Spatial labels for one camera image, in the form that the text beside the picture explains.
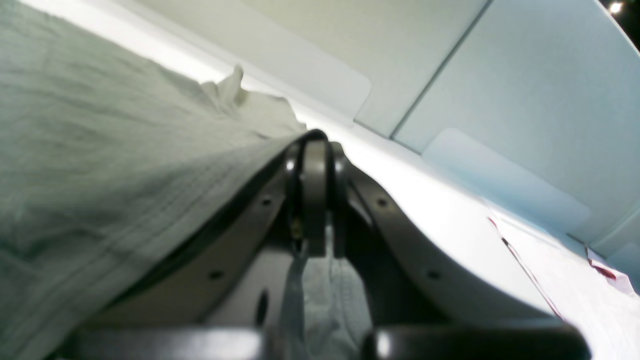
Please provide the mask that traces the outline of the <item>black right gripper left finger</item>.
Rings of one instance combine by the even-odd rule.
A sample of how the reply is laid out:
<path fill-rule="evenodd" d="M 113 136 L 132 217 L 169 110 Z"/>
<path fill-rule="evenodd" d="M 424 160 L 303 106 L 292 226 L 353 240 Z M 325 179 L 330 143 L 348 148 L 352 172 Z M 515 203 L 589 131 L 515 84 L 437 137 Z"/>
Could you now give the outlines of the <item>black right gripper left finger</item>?
<path fill-rule="evenodd" d="M 64 360 L 309 360 L 302 275 L 326 253 L 324 140 L 283 168 L 191 262 L 62 344 Z"/>

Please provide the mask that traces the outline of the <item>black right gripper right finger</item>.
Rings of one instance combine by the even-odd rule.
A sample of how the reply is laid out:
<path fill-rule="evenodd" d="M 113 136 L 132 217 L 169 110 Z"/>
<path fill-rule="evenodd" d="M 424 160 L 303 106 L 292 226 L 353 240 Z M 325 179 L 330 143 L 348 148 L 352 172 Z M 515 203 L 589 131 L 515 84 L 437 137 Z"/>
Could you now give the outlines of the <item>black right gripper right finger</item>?
<path fill-rule="evenodd" d="M 363 360 L 589 360 L 572 325 L 474 275 L 330 144 L 333 253 L 363 281 Z"/>

